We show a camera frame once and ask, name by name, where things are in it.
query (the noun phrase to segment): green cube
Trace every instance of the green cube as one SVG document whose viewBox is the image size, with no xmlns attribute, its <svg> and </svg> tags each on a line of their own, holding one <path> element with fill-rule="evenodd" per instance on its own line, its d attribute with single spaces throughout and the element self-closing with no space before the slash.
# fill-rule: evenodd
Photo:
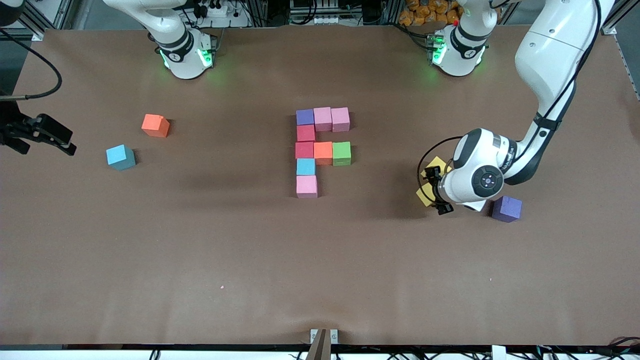
<svg viewBox="0 0 640 360">
<path fill-rule="evenodd" d="M 333 143 L 333 166 L 351 165 L 351 142 Z"/>
</svg>

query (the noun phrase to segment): brown table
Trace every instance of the brown table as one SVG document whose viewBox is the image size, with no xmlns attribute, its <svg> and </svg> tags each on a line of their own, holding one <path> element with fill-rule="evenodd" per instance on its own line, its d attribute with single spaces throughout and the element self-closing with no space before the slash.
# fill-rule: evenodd
<svg viewBox="0 0 640 360">
<path fill-rule="evenodd" d="M 240 29 L 192 81 L 144 31 L 51 31 L 62 89 L 21 104 L 77 154 L 0 149 L 0 343 L 604 344 L 640 323 L 640 104 L 603 37 L 536 176 L 502 192 L 512 224 L 415 196 L 435 142 L 479 126 L 521 138 L 537 102 L 500 27 L 465 78 L 393 28 Z M 53 84 L 29 56 L 17 92 Z M 349 106 L 354 164 L 294 198 L 294 112 Z M 145 113 L 172 120 L 166 139 Z M 118 172 L 105 149 L 139 164 Z M 438 154 L 452 154 L 454 144 Z"/>
</svg>

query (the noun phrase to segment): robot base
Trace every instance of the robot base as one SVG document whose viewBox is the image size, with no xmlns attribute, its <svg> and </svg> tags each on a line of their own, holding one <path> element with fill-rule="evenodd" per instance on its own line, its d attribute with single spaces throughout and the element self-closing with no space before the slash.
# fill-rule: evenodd
<svg viewBox="0 0 640 360">
<path fill-rule="evenodd" d="M 469 75 L 474 68 L 482 61 L 482 50 L 478 51 L 473 57 L 464 59 L 462 55 L 450 44 L 451 32 L 455 26 L 448 25 L 444 29 L 435 32 L 436 36 L 444 39 L 442 47 L 431 54 L 431 62 L 433 65 L 440 67 L 442 71 L 452 76 Z"/>
<path fill-rule="evenodd" d="M 194 46 L 181 62 L 173 62 L 163 55 L 164 66 L 180 79 L 197 78 L 205 70 L 213 66 L 216 56 L 215 48 L 218 45 L 216 37 L 212 41 L 211 35 L 205 34 L 200 30 L 189 29 L 189 32 L 193 35 Z"/>
</svg>

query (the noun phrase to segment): blue cube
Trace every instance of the blue cube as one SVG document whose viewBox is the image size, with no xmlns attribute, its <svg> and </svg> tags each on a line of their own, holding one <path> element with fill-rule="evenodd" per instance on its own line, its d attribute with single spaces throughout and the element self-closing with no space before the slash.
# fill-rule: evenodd
<svg viewBox="0 0 640 360">
<path fill-rule="evenodd" d="M 491 216 L 500 221 L 513 222 L 520 218 L 521 210 L 522 200 L 503 196 L 493 204 L 493 214 Z"/>
<path fill-rule="evenodd" d="M 297 176 L 315 175 L 315 174 L 316 174 L 315 159 L 298 159 L 298 166 L 296 167 Z"/>
<path fill-rule="evenodd" d="M 136 158 L 133 155 L 133 150 L 125 145 L 118 145 L 107 150 L 107 164 L 122 171 L 135 166 Z"/>
<path fill-rule="evenodd" d="M 314 110 L 296 110 L 296 125 L 313 125 Z"/>
</svg>

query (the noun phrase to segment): gray floor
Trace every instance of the gray floor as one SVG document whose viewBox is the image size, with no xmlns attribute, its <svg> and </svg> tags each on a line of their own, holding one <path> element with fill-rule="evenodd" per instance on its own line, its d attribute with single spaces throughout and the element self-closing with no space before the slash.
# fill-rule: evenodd
<svg viewBox="0 0 640 360">
<path fill-rule="evenodd" d="M 522 2 L 509 24 L 531 24 L 538 16 L 544 0 Z M 76 29 L 115 30 L 141 29 L 142 25 L 122 12 L 114 10 L 102 0 L 85 0 L 74 21 Z M 636 6 L 616 25 L 617 39 L 631 76 L 640 81 L 640 6 Z M 0 88 L 12 92 L 20 74 L 26 51 L 9 41 L 0 41 Z"/>
</svg>

